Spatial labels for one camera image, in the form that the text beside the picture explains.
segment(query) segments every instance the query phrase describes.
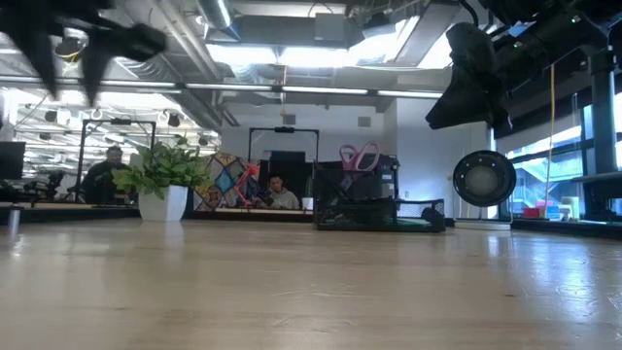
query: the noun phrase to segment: yellow cable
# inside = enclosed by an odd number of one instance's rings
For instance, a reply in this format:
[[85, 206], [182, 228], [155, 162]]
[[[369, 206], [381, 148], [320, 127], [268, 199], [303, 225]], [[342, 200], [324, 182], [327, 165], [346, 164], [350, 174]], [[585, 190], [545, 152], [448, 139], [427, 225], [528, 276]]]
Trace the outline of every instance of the yellow cable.
[[555, 130], [555, 63], [551, 65], [551, 135], [548, 138], [548, 161], [546, 162], [546, 197], [544, 218], [548, 218], [548, 190], [551, 177], [551, 159], [553, 158], [553, 132]]

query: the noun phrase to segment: red object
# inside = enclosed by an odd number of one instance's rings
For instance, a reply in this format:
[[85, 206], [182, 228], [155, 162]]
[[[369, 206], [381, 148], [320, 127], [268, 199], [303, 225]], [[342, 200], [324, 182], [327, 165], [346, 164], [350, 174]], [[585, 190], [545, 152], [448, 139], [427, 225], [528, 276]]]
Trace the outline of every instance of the red object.
[[233, 188], [237, 195], [242, 198], [242, 201], [244, 202], [244, 208], [248, 208], [250, 202], [248, 199], [246, 199], [246, 197], [244, 197], [244, 195], [242, 195], [240, 187], [242, 187], [242, 185], [246, 182], [246, 179], [248, 179], [249, 176], [255, 176], [257, 174], [259, 174], [259, 165], [251, 163], [246, 164], [246, 171], [242, 174], [242, 176], [240, 176], [240, 180], [237, 181], [237, 184], [235, 184], [235, 187]]
[[523, 218], [539, 218], [539, 208], [523, 208]]

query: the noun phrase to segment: green leaves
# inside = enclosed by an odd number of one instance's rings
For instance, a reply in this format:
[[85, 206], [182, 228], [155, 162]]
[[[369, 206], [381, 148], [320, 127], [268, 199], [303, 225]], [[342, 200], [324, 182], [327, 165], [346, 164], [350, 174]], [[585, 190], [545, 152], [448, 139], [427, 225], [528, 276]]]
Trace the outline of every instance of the green leaves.
[[155, 193], [160, 199], [164, 199], [164, 188], [171, 185], [189, 188], [211, 185], [210, 172], [199, 158], [198, 148], [189, 150], [187, 145], [188, 139], [183, 137], [173, 147], [161, 142], [151, 149], [137, 147], [143, 158], [142, 168], [114, 170], [115, 184], [128, 193]]

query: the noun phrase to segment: table surface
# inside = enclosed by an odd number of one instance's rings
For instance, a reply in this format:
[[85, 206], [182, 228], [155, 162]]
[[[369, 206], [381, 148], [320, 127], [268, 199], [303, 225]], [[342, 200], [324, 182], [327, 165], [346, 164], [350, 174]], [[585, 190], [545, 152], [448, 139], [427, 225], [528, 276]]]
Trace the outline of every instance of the table surface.
[[1, 243], [3, 350], [622, 349], [613, 241], [219, 221], [21, 232]]

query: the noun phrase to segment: black mechanical claw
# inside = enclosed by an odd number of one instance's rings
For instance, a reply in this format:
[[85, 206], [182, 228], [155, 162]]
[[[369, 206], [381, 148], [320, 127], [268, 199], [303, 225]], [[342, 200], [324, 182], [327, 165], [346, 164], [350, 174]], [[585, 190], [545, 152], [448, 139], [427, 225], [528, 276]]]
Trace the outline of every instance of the black mechanical claw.
[[81, 54], [83, 85], [93, 105], [113, 57], [145, 61], [166, 49], [163, 32], [142, 23], [126, 28], [99, 15], [113, 7], [111, 0], [0, 0], [0, 31], [9, 35], [56, 97], [50, 36], [63, 36], [65, 28], [83, 30], [88, 35]]

